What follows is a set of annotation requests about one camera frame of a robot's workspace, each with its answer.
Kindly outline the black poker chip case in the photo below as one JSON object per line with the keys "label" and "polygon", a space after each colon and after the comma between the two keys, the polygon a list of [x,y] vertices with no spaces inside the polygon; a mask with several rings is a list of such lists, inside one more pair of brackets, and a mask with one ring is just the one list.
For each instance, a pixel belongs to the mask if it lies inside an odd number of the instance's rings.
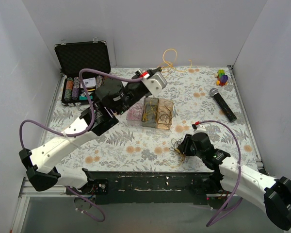
{"label": "black poker chip case", "polygon": [[77,103],[88,104],[87,98],[68,97],[66,86],[72,86],[79,71],[84,68],[99,70],[104,73],[111,72],[111,63],[107,43],[103,40],[89,42],[61,43],[54,46],[55,53],[61,66],[64,80],[61,103],[64,106],[73,106]]}

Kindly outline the floral patterned table mat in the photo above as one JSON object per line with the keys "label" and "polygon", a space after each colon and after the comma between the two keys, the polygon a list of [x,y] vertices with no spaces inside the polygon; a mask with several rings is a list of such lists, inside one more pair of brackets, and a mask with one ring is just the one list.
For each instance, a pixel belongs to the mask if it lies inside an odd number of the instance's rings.
{"label": "floral patterned table mat", "polygon": [[238,91],[232,77],[227,85],[218,88],[237,120],[229,122],[210,90],[216,86],[216,68],[181,68],[165,71],[166,88],[160,97],[174,102],[174,117],[170,130],[129,126],[126,116],[98,139],[83,144],[60,161],[69,168],[92,171],[178,171],[206,172],[208,169],[197,157],[180,158],[171,146],[191,133],[192,124],[201,121],[212,144],[241,158],[241,164],[257,169],[257,152],[239,103]]}

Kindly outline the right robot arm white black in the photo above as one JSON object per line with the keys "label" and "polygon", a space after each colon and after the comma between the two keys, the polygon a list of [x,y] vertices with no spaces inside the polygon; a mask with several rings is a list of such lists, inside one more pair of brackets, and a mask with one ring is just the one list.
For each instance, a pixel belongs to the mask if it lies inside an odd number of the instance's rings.
{"label": "right robot arm white black", "polygon": [[247,166],[223,150],[216,149],[206,133],[187,134],[178,150],[186,156],[197,156],[213,170],[210,188],[215,193],[223,190],[254,204],[266,213],[278,228],[291,228],[291,180],[264,175]]}

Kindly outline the aluminium frame rail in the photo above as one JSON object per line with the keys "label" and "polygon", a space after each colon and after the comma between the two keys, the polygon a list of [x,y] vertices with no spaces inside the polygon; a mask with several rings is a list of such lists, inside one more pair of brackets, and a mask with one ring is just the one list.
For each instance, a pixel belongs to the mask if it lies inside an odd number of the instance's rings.
{"label": "aluminium frame rail", "polygon": [[20,233],[25,222],[25,216],[28,211],[28,206],[30,203],[30,198],[72,198],[74,195],[66,194],[66,188],[60,185],[55,185],[54,187],[48,189],[47,191],[38,192],[30,184],[27,178],[24,178],[22,186],[18,196],[16,213],[11,226],[11,233]]}

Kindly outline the colourful toy block train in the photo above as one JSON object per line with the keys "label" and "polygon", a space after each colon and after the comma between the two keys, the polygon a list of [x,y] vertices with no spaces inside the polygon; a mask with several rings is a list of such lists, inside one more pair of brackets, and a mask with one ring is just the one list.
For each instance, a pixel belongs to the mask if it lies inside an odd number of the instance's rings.
{"label": "colourful toy block train", "polygon": [[216,85],[219,85],[219,86],[227,85],[228,76],[226,75],[223,69],[219,69],[217,73],[215,73],[215,78],[217,79]]}

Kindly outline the amber plastic box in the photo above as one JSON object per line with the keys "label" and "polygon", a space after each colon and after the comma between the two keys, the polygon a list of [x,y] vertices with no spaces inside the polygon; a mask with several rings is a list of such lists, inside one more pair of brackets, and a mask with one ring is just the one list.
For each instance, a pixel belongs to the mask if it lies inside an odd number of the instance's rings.
{"label": "amber plastic box", "polygon": [[159,99],[156,128],[170,130],[173,121],[174,103],[172,100]]}

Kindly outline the white playing card deck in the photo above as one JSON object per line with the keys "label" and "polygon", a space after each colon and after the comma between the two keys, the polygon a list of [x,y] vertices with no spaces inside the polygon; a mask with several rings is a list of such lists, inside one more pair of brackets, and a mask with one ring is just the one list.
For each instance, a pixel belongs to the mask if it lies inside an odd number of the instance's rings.
{"label": "white playing card deck", "polygon": [[94,88],[96,86],[95,77],[80,80],[80,88]]}

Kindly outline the smoky grey plastic box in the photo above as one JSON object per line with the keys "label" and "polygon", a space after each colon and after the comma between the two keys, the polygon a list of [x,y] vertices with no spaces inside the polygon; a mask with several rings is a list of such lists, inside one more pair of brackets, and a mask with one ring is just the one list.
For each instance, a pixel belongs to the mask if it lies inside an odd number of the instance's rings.
{"label": "smoky grey plastic box", "polygon": [[144,99],[144,110],[141,120],[143,127],[156,128],[158,103],[158,98]]}

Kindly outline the black handheld microphone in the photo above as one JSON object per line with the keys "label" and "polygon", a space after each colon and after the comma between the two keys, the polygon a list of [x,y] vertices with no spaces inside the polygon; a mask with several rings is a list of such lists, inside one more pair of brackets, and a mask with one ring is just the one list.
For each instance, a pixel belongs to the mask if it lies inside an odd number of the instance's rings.
{"label": "black handheld microphone", "polygon": [[221,94],[219,93],[217,88],[212,88],[210,90],[210,96],[216,101],[216,103],[219,105],[220,109],[223,111],[224,115],[227,117],[229,122],[234,122],[237,120],[237,117],[232,112],[231,108],[228,106],[228,104],[225,102]]}

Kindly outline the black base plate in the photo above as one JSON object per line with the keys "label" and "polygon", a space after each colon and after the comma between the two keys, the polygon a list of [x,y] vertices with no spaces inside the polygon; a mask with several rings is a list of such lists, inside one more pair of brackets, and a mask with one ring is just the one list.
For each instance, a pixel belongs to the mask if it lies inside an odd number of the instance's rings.
{"label": "black base plate", "polygon": [[120,203],[193,203],[225,196],[215,172],[107,172],[86,171],[89,183],[73,190],[93,195],[98,205]]}

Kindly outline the clear plastic box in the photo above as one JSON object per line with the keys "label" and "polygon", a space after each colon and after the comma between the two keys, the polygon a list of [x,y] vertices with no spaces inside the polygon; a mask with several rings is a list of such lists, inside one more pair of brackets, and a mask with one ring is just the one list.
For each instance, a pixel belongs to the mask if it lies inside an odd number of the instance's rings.
{"label": "clear plastic box", "polygon": [[144,101],[140,100],[128,110],[126,120],[129,126],[141,126],[141,120],[144,110]]}

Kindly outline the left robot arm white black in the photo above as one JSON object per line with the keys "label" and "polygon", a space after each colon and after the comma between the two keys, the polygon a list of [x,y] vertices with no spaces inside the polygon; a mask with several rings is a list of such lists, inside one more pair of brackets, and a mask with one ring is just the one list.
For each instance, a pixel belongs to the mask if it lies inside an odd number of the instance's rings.
{"label": "left robot arm white black", "polygon": [[23,148],[20,159],[26,175],[38,191],[46,191],[55,185],[73,187],[83,194],[94,190],[96,181],[85,168],[69,169],[59,166],[62,159],[83,144],[97,139],[118,123],[116,115],[125,113],[141,98],[158,95],[167,85],[162,68],[138,70],[131,79],[123,79],[93,69],[82,69],[79,74],[95,73],[103,80],[89,97],[89,108],[56,137],[35,149]]}

